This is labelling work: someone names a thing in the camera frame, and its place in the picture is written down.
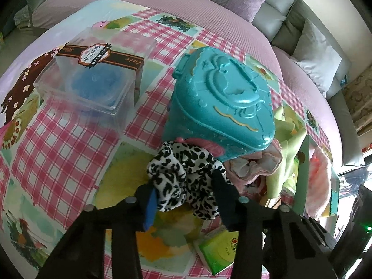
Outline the pink fluffy towel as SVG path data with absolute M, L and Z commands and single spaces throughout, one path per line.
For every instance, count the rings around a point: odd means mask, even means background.
M 309 162 L 308 190 L 305 210 L 312 218 L 319 218 L 326 209 L 331 196 L 332 165 L 319 147 L 316 147 Z

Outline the leopard print scrunchie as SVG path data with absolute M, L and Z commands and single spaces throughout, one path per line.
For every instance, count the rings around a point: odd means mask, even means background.
M 212 190 L 213 174 L 227 184 L 226 168 L 206 149 L 180 142 L 163 142 L 161 149 L 147 165 L 148 177 L 158 197 L 158 210 L 168 212 L 187 204 L 203 220 L 219 216 Z

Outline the green tissue pack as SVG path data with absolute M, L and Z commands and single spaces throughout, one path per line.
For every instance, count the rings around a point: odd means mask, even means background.
M 212 276 L 234 263 L 237 245 L 238 233 L 229 232 L 225 226 L 212 230 L 194 242 L 198 257 Z

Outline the pink patterned cloth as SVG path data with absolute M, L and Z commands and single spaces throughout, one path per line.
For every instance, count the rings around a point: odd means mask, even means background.
M 274 139 L 268 148 L 224 162 L 226 177 L 241 193 L 259 176 L 274 174 L 282 162 L 282 148 Z

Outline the teal shallow cardboard box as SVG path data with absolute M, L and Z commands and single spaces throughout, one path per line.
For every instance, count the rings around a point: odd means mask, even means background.
M 308 215 L 306 198 L 310 191 L 310 159 L 315 148 L 318 147 L 310 135 L 307 135 L 298 151 L 298 175 L 292 208 L 299 215 Z M 336 216 L 339 209 L 340 179 L 331 166 L 330 200 L 327 203 L 322 217 Z

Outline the light green cloth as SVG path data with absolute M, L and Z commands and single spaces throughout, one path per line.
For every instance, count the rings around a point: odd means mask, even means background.
M 277 198 L 284 183 L 295 170 L 295 157 L 307 135 L 303 120 L 287 104 L 274 110 L 276 132 L 274 140 L 280 144 L 282 161 L 275 172 L 266 177 L 267 198 Z

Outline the colourful checked tablecloth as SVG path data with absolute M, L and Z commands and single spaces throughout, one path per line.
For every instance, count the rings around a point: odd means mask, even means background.
M 33 85 L 62 46 L 88 27 L 157 41 L 122 133 L 63 119 Z M 289 105 L 333 161 L 329 140 L 310 110 L 254 57 L 173 14 L 126 1 L 95 1 L 38 37 L 1 77 L 1 246 L 22 277 L 36 277 L 84 204 L 115 203 L 144 177 L 146 158 L 161 144 L 172 72 L 181 56 L 201 47 L 220 49 L 259 71 L 273 107 Z

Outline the pink sofa seat cover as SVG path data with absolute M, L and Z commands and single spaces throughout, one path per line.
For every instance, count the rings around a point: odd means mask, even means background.
M 37 28 L 50 29 L 89 3 L 99 0 L 47 0 L 32 14 Z M 342 165 L 342 141 L 331 107 L 308 75 L 251 23 L 209 0 L 120 0 L 173 14 L 236 45 L 266 66 L 310 110 L 329 140 L 334 168 Z

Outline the teal plastic toy case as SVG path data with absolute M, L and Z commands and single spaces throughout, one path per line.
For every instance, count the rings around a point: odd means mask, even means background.
M 162 141 L 192 144 L 221 162 L 270 146 L 276 131 L 270 89 L 249 66 L 212 47 L 184 54 Z

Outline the beige patterned curtain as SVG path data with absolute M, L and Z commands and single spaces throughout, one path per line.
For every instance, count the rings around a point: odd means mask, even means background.
M 372 68 L 369 66 L 342 90 L 357 134 L 371 130 L 372 110 Z

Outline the clear plastic box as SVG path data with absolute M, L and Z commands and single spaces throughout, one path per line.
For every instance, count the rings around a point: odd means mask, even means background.
M 86 28 L 58 51 L 34 87 L 63 119 L 122 133 L 156 45 L 136 33 Z

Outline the light grey cushion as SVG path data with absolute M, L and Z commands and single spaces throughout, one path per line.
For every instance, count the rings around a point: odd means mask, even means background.
M 291 58 L 325 98 L 342 58 L 322 32 L 308 19 L 305 20 L 301 37 Z

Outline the grey sofa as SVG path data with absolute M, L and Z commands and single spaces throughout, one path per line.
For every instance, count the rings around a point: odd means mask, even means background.
M 89 3 L 98 0 L 27 0 L 32 26 L 48 30 Z M 284 78 L 285 84 L 327 129 L 329 142 L 342 153 L 344 166 L 364 164 L 352 117 L 340 80 L 348 66 L 342 59 L 326 97 L 321 99 L 301 67 L 300 57 L 314 50 L 310 36 L 320 32 L 337 52 L 340 45 L 303 0 L 268 0 L 252 22 L 239 18 L 211 0 L 120 0 L 174 14 L 221 36 L 253 56 L 259 56 Z

